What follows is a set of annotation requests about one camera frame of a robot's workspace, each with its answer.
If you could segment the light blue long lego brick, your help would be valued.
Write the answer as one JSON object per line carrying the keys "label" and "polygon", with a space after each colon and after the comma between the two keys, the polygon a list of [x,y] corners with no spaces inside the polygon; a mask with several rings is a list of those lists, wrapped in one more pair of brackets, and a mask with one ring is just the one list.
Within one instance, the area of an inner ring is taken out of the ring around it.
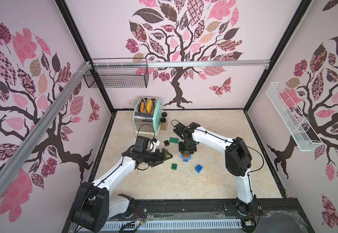
{"label": "light blue long lego brick", "polygon": [[181,155],[181,159],[191,160],[191,155],[190,155],[190,158],[184,158],[184,154],[183,154],[183,155]]}

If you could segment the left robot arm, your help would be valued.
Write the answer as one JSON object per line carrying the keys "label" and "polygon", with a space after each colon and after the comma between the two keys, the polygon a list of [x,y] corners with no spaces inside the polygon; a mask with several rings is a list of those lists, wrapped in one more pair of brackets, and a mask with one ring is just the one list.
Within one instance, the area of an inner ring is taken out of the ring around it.
{"label": "left robot arm", "polygon": [[105,175],[79,186],[71,209],[71,223],[97,233],[110,218],[132,216],[135,199],[125,194],[111,198],[111,194],[141,163],[155,167],[172,158],[173,155],[166,149],[150,151],[130,146]]}

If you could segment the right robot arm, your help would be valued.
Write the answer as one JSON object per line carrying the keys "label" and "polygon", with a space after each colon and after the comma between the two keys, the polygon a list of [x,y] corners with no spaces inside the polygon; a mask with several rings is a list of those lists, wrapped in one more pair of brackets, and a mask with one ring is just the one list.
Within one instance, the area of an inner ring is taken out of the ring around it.
{"label": "right robot arm", "polygon": [[179,143],[179,151],[182,154],[195,153],[196,146],[205,144],[221,154],[225,158],[225,168],[231,173],[237,186],[237,208],[241,215],[247,216],[257,212],[257,204],[254,201],[254,192],[250,180],[252,156],[242,138],[227,138],[193,122],[188,126],[177,123],[173,132],[183,141]]}

